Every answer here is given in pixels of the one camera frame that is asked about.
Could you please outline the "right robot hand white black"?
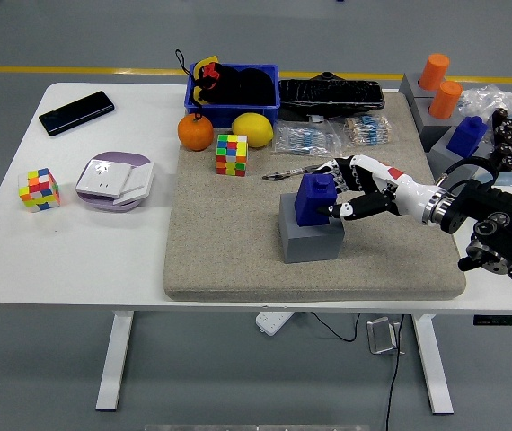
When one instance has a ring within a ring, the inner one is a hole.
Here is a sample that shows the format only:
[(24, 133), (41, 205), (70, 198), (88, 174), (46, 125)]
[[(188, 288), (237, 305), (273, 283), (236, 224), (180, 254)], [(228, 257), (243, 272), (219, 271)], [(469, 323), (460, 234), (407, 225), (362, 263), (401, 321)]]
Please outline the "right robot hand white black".
[(389, 212), (430, 224), (435, 206), (446, 194), (436, 185), (419, 184), (410, 175), (367, 155), (335, 158), (312, 173), (332, 176), (339, 194), (346, 191), (360, 194), (318, 210), (323, 215), (347, 221)]

